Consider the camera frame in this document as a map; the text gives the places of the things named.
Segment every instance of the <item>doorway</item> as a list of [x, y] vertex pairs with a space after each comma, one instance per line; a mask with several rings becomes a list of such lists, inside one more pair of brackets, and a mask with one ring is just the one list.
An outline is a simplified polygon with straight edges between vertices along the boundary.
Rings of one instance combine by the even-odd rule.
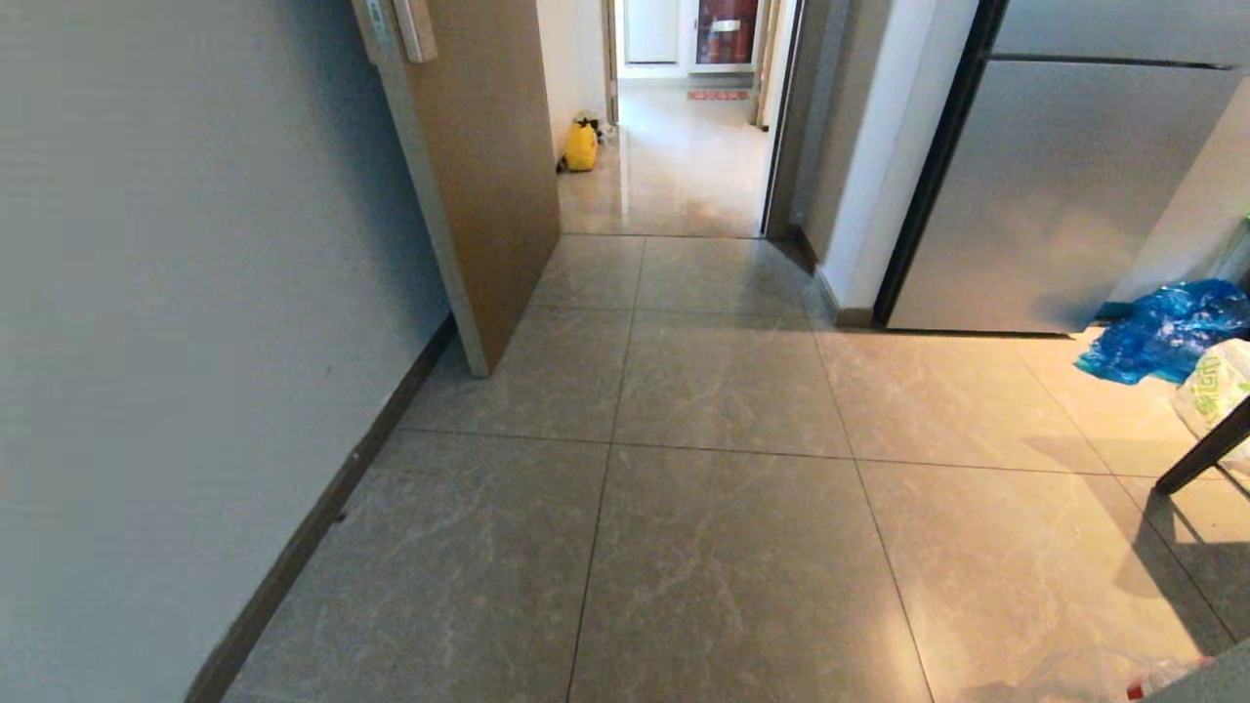
[[798, 1], [650, 5], [602, 3], [602, 139], [558, 179], [561, 230], [760, 238]]

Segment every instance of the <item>yellow bag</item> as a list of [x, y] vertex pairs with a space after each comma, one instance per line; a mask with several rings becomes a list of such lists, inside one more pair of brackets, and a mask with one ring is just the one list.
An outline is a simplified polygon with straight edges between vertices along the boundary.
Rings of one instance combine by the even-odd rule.
[[564, 163], [570, 171], [589, 171], [599, 158], [599, 139], [590, 125], [574, 124], [564, 143]]

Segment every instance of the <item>refrigerator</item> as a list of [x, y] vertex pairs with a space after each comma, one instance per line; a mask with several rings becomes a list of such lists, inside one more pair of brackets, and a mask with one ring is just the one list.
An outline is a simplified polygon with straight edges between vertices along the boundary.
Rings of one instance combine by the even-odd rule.
[[982, 0], [876, 324], [1084, 329], [1246, 65], [1250, 0]]

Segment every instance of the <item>hallway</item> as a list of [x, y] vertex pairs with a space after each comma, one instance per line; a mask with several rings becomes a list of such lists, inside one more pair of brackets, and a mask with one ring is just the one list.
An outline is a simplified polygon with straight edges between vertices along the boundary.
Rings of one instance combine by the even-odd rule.
[[231, 703], [992, 703], [1090, 645], [1250, 637], [1250, 503], [1085, 339], [835, 329], [765, 241], [565, 235], [452, 345]]
[[621, 88], [595, 170], [559, 178], [565, 233], [755, 236], [771, 140], [748, 124], [750, 100], [688, 90]]

